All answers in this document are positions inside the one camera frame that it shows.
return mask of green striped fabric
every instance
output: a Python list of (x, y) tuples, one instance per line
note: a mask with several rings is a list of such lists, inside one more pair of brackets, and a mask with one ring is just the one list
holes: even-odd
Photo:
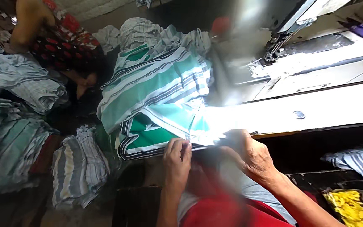
[[(134, 51), (128, 58), (136, 55), (144, 57)], [(209, 79), (209, 61), (184, 47), (115, 72), (103, 89), (97, 115), (108, 134), (120, 128), (119, 155), (141, 158), (170, 138), (205, 134), (205, 120), (196, 115), (205, 108), (201, 97), (208, 94)]]

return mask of teal fabric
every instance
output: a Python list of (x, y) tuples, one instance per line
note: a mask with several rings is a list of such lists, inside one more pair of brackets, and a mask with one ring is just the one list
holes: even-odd
[[(200, 115), (205, 108), (202, 97), (208, 94), (210, 79), (210, 64), (200, 55), (179, 47), (157, 59), (115, 73), (114, 77), (113, 83), (103, 90), (97, 114), (109, 135), (120, 128), (123, 136), (118, 153), (123, 159), (146, 157), (148, 148), (164, 147), (164, 141), (172, 137), (193, 139), (197, 143), (217, 139), (207, 138), (209, 127)], [(152, 122), (150, 127), (161, 128), (159, 135), (163, 137), (144, 138), (145, 142), (152, 141), (152, 146), (134, 144), (128, 148), (142, 139), (139, 136), (143, 131), (130, 131), (137, 114), (147, 116)]]
[(28, 171), (45, 140), (57, 133), (38, 115), (19, 104), (0, 99), (0, 192), (37, 185)]

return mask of red shirt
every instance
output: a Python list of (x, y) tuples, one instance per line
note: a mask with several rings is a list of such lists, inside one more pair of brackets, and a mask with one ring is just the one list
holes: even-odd
[(267, 204), (247, 202), (239, 204), (228, 194), (200, 199), (183, 217), (180, 227), (292, 227)]

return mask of red cloth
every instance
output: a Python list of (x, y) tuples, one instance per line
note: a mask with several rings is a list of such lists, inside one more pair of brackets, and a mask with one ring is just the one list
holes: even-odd
[(277, 211), (260, 201), (239, 205), (227, 194), (200, 199), (183, 217), (180, 227), (292, 227)]
[(180, 227), (292, 227), (267, 204), (228, 193), (214, 168), (193, 165), (201, 169), (192, 168), (188, 191), (200, 200), (184, 215)]

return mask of green fabric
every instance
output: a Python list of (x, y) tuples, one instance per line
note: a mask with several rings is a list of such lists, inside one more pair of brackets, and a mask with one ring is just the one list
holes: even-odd
[[(198, 63), (197, 59), (192, 55), (186, 57), (183, 61), (177, 61), (170, 65), (170, 67), (161, 73), (157, 73), (154, 77), (144, 82), (134, 84), (132, 87), (124, 90), (115, 99), (108, 98), (111, 91), (110, 87), (106, 87), (103, 90), (103, 100), (111, 101), (106, 104), (105, 110), (102, 111), (101, 121), (108, 133), (111, 133), (114, 128), (117, 128), (122, 121), (123, 114), (131, 109), (136, 103), (140, 102), (147, 97), (149, 94), (158, 91), (168, 84), (174, 83), (175, 79), (183, 78), (182, 73), (189, 71), (192, 68), (201, 68), (202, 66)], [(132, 76), (139, 77), (137, 74), (140, 72), (133, 73)]]
[(128, 55), (127, 60), (129, 61), (137, 61), (141, 59), (146, 53), (148, 53), (149, 48), (148, 44), (141, 45), (129, 52), (126, 52), (122, 55), (122, 57), (125, 57)]
[(138, 138), (128, 145), (127, 149), (149, 147), (154, 144), (168, 142), (171, 138), (177, 138), (176, 135), (163, 128), (147, 130), (147, 126), (152, 124), (153, 122), (144, 114), (135, 116), (131, 124), (130, 133), (138, 134)]

